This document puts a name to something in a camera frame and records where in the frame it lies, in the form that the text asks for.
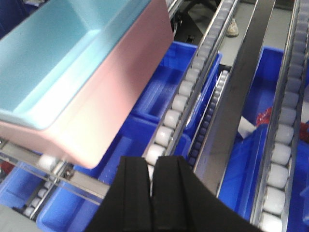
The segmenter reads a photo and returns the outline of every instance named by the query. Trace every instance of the pink tray exterior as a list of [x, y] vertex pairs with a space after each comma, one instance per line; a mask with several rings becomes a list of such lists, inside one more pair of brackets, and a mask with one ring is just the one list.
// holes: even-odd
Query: pink tray exterior
[[152, 0], [70, 104], [45, 130], [0, 122], [0, 136], [95, 167], [173, 40], [165, 0]]

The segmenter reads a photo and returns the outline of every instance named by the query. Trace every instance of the screw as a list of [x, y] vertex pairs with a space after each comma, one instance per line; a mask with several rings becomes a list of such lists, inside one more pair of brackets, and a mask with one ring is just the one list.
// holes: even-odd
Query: screw
[[73, 175], [74, 175], [74, 170], [72, 168], [68, 168], [64, 172], [64, 178], [67, 179], [67, 180], [69, 180]]

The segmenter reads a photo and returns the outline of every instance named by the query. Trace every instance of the plastic tray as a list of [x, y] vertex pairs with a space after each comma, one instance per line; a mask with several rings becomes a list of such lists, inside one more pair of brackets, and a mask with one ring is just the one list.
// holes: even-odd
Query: plastic tray
[[22, 2], [22, 0], [0, 1], [0, 39], [28, 16]]
[[[267, 125], [261, 125], [242, 143], [234, 146], [219, 199], [246, 220], [250, 219]], [[309, 232], [309, 194], [306, 189], [309, 145], [299, 141], [287, 232]]]
[[288, 232], [294, 232], [294, 231], [309, 232], [308, 193], [306, 193], [306, 190], [303, 191], [304, 189], [306, 189], [306, 177], [309, 168], [308, 159], [309, 159], [309, 145], [302, 141], [299, 141], [297, 149], [296, 166], [293, 178], [292, 197], [290, 202]]
[[197, 46], [173, 42], [131, 113], [158, 123], [187, 69]]
[[[259, 113], [273, 105], [283, 51], [264, 47], [243, 116], [255, 124]], [[219, 199], [243, 218], [252, 211], [257, 172], [266, 139], [267, 125], [261, 125], [248, 138], [234, 144], [222, 183]], [[300, 141], [292, 189], [288, 232], [309, 232], [302, 222], [304, 199], [299, 194], [306, 187], [309, 146]]]
[[[196, 48], [197, 46], [195, 45], [173, 42], [133, 107], [133, 115], [155, 123], [160, 121]], [[221, 58], [222, 54], [219, 53], [204, 84], [199, 100], [195, 105], [190, 121], [184, 129], [184, 133], [189, 135], [190, 138], [194, 136], [202, 113], [216, 84]]]
[[20, 167], [14, 167], [0, 184], [0, 204], [10, 208], [22, 208], [37, 186], [42, 182], [42, 179], [25, 171], [22, 169], [23, 167], [34, 173], [44, 175], [43, 172], [25, 163], [20, 163]]
[[219, 194], [223, 203], [246, 220], [251, 215], [266, 131], [267, 125], [261, 125], [234, 145]]
[[[76, 166], [107, 184], [111, 184], [121, 156], [141, 156], [156, 124], [135, 116], [129, 116], [115, 137], [101, 163], [93, 170]], [[183, 135], [175, 154], [186, 158], [190, 139]], [[57, 188], [37, 218], [38, 227], [45, 232], [82, 232], [90, 222], [98, 206], [73, 193]]]
[[149, 2], [47, 2], [0, 41], [0, 120], [46, 129]]

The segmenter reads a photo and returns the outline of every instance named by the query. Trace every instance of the stainless steel rail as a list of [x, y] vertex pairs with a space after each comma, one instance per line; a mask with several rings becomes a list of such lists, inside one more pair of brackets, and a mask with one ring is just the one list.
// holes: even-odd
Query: stainless steel rail
[[194, 172], [214, 194], [219, 193], [249, 92], [274, 0], [258, 0], [234, 62], [216, 117], [211, 121]]

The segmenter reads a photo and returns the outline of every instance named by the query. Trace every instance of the shoe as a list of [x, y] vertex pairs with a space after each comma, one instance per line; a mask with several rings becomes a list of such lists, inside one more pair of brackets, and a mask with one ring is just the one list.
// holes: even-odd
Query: shoe
[[236, 19], [232, 18], [230, 25], [227, 28], [226, 36], [227, 37], [236, 37], [239, 35], [239, 30], [236, 24]]

